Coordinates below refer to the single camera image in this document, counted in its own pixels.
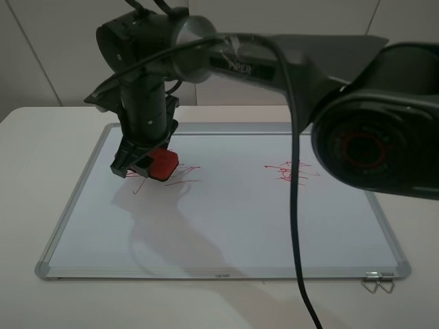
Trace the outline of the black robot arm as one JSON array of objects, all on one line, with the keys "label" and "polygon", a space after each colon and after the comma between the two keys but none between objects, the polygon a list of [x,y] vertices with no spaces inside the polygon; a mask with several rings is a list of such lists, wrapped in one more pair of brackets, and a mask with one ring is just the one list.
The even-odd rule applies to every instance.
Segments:
[{"label": "black robot arm", "polygon": [[97,29],[112,69],[86,102],[118,116],[110,168],[167,180],[177,157],[178,100],[165,82],[212,74],[283,93],[297,132],[339,181],[366,191],[438,198],[438,45],[378,36],[220,34],[184,8],[144,8]]}]

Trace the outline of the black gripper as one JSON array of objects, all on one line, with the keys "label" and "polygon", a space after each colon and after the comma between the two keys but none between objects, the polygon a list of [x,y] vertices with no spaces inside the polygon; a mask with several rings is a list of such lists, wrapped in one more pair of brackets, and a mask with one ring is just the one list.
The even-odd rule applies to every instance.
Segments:
[{"label": "black gripper", "polygon": [[170,141],[172,119],[167,114],[165,79],[143,74],[121,78],[119,83],[123,138],[110,168],[120,178],[125,178],[130,168],[149,178],[154,159],[144,156],[144,149],[167,149]]}]

